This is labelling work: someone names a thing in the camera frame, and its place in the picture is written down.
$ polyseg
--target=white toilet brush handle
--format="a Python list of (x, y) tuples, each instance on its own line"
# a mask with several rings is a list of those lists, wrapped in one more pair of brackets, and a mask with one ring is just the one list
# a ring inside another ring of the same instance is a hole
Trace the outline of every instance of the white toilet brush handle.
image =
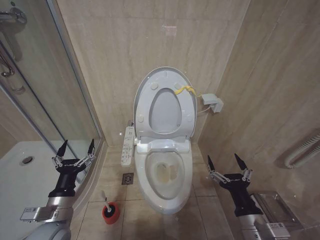
[(104, 204), (105, 204), (106, 208), (108, 209), (108, 213), (110, 213), (111, 212), (111, 207), (108, 204), (108, 200), (107, 200), (107, 196), (106, 196), (105, 191), (103, 191), (103, 190), (101, 191), (101, 196), (104, 199)]

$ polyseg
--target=shower door frame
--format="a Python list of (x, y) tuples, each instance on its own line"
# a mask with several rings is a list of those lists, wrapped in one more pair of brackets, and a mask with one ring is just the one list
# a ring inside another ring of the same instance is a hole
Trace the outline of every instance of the shower door frame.
[(62, 14), (61, 14), (59, 6), (58, 6), (58, 3), (56, 0), (46, 0), (46, 2), (49, 7), (49, 10), (51, 12), (51, 15), (54, 20), (57, 31), (60, 35), (60, 39), (61, 39), (62, 44), (64, 46), (67, 57), (71, 63), (72, 70), (74, 72), (75, 78), (76, 78), (76, 80), (79, 84), (79, 87), (81, 89), (85, 103), (89, 109), (91, 118), (92, 118), (93, 123), (95, 125), (95, 128), (98, 132), (98, 135), (100, 136), (100, 141), (97, 146), (97, 153), (99, 154), (100, 149), (102, 147), (102, 144), (106, 140), (105, 135), (104, 135), (102, 128), (101, 128), (101, 125), (98, 121), (98, 115), (96, 113), (94, 104), (93, 104), (92, 99), (90, 97), (90, 93), (87, 88), (85, 78), (82, 74), (78, 59), (76, 57), (76, 53), (75, 53), (73, 45), (71, 43), (65, 22), (63, 20)]
[[(100, 155), (100, 152), (102, 150), (102, 146), (103, 146), (104, 142), (106, 143), (107, 147), (108, 147), (108, 143), (106, 142), (105, 135), (104, 135), (104, 133), (102, 131), (102, 128), (101, 128), (101, 125), (99, 123), (98, 115), (96, 113), (96, 110), (94, 108), (92, 99), (90, 97), (89, 90), (87, 88), (84, 76), (82, 74), (78, 59), (76, 57), (74, 48), (72, 46), (72, 43), (71, 43), (69, 34), (67, 32), (65, 23), (63, 21), (60, 9), (59, 9), (58, 4), (57, 4), (57, 1), (55, 1), (55, 0), (46, 0), (46, 3), (47, 3), (47, 6), (49, 8), (49, 11), (51, 12), (52, 20), (55, 23), (56, 29), (58, 31), (59, 37), (61, 39), (62, 45), (63, 45), (64, 50), (65, 50), (65, 53), (66, 53), (66, 55), (68, 57), (68, 60), (69, 60), (69, 62), (71, 64), (72, 71), (73, 71), (73, 73), (75, 75), (75, 79), (76, 79), (76, 81), (77, 81), (77, 83), (79, 85), (79, 88), (81, 90), (81, 93), (83, 95), (83, 98), (84, 98), (85, 104), (87, 106), (87, 109), (88, 109), (88, 111), (89, 111), (89, 113), (91, 115), (91, 119), (92, 119), (93, 124), (95, 126), (95, 129), (97, 131), (97, 134), (100, 137), (99, 142), (97, 143), (97, 145), (95, 147), (95, 155), (98, 157)], [(5, 60), (9, 63), (9, 65), (14, 69), (16, 74), (19, 74), (20, 77), (23, 79), (24, 83), (31, 90), (32, 94), (34, 95), (34, 97), (38, 101), (39, 106), (41, 106), (41, 108), (45, 111), (45, 113), (48, 116), (48, 118), (51, 120), (51, 123), (54, 125), (54, 127), (56, 128), (56, 130), (59, 133), (59, 135), (61, 136), (61, 138), (63, 140), (65, 140), (63, 134), (60, 132), (59, 128), (55, 125), (55, 123), (51, 119), (50, 115), (46, 111), (46, 108), (41, 104), (41, 102), (38, 99), (36, 93), (33, 92), (33, 89), (28, 84), (28, 81), (24, 78), (23, 73), (20, 71), (20, 69), (16, 65), (16, 63), (12, 60), (10, 54), (7, 52), (7, 50), (5, 49), (5, 47), (2, 44), (0, 44), (0, 52), (5, 57)], [(21, 103), (13, 96), (14, 93), (10, 89), (8, 89), (2, 83), (2, 81), (0, 81), (0, 88), (3, 89), (4, 93), (10, 99), (10, 101), (17, 107), (17, 109), (22, 113), (22, 115), (25, 117), (25, 119), (34, 128), (34, 130), (39, 134), (39, 136), (47, 143), (47, 145), (52, 149), (52, 151), (57, 153), (57, 149), (55, 148), (55, 146), (52, 145), (52, 143), (42, 133), (42, 130), (37, 126), (37, 124), (29, 116), (28, 109), (26, 109), (24, 106), (21, 105)], [(77, 157), (77, 155), (75, 154), (75, 152), (73, 151), (73, 149), (71, 148), (71, 146), (69, 144), (68, 144), (68, 147), (71, 150), (72, 154), (75, 157)], [(95, 164), (96, 164), (96, 161), (94, 161), (92, 163), (92, 167), (90, 167), (88, 172), (85, 170), (86, 175), (90, 175), (90, 172), (94, 168)]]

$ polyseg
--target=shower enclosure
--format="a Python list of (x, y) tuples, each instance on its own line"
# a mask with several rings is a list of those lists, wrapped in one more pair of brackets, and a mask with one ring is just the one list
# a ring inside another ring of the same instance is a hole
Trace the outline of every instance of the shower enclosure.
[[(51, 157), (82, 158), (105, 141), (54, 0), (0, 0), (0, 239), (23, 239), (58, 179)], [(96, 163), (79, 173), (76, 189)]]

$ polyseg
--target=red toilet brush holder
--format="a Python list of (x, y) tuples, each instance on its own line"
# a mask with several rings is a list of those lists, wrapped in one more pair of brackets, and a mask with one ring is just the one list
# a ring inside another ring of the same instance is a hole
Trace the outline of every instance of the red toilet brush holder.
[(108, 205), (111, 210), (108, 211), (108, 208), (104, 206), (104, 208), (102, 209), (102, 217), (106, 224), (111, 225), (118, 220), (120, 216), (120, 209), (115, 202), (109, 202)]

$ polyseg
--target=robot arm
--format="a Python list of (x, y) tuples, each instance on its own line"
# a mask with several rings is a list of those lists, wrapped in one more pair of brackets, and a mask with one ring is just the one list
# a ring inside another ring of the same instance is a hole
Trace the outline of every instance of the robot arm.
[(250, 185), (253, 170), (237, 154), (234, 154), (241, 173), (220, 174), (208, 156), (210, 176), (219, 185), (227, 189), (235, 205), (234, 214), (239, 218), (245, 240), (286, 240), (290, 234), (281, 222), (266, 222), (263, 212), (250, 197), (247, 188)]
[(87, 156), (82, 159), (64, 159), (66, 140), (52, 158), (55, 169), (60, 173), (53, 191), (48, 195), (46, 206), (27, 207), (21, 221), (45, 223), (33, 231), (27, 240), (69, 240), (71, 238), (70, 223), (73, 216), (73, 203), (76, 194), (77, 174), (83, 171), (95, 159), (95, 143), (92, 139)]

